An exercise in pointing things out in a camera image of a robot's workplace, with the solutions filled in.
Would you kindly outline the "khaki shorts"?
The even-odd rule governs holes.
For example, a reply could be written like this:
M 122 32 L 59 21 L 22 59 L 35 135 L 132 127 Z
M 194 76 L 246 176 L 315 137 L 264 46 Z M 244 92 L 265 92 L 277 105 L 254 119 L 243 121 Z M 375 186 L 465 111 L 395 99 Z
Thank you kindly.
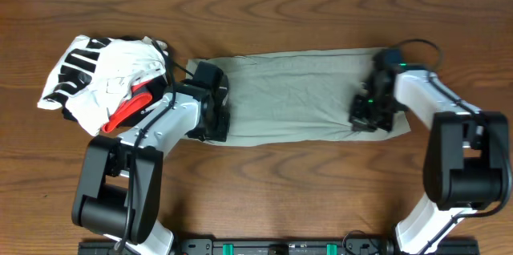
M 290 51 L 210 59 L 228 77 L 226 147 L 306 140 L 382 141 L 410 131 L 405 113 L 391 132 L 356 132 L 349 107 L 370 74 L 375 48 Z

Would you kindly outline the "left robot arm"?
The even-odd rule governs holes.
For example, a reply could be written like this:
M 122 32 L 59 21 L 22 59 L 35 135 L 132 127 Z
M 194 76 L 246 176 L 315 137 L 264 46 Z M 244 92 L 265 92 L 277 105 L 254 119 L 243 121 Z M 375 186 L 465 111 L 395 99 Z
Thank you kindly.
M 80 254 L 178 252 L 173 232 L 157 219 L 164 159 L 184 137 L 224 142 L 227 99 L 227 75 L 200 62 L 191 78 L 167 88 L 158 107 L 134 127 L 90 141 L 71 218 L 106 240 L 80 243 Z

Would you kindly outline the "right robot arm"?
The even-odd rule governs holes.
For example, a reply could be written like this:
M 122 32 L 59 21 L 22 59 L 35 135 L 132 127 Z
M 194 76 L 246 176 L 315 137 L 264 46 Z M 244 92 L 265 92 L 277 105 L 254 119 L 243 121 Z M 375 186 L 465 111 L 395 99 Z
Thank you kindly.
M 349 112 L 356 132 L 391 132 L 411 111 L 430 135 L 422 169 L 424 193 L 394 227 L 384 251 L 433 254 L 465 219 L 502 211 L 512 191 L 507 117 L 483 111 L 446 87 L 428 67 L 405 61 L 399 47 L 380 50 Z

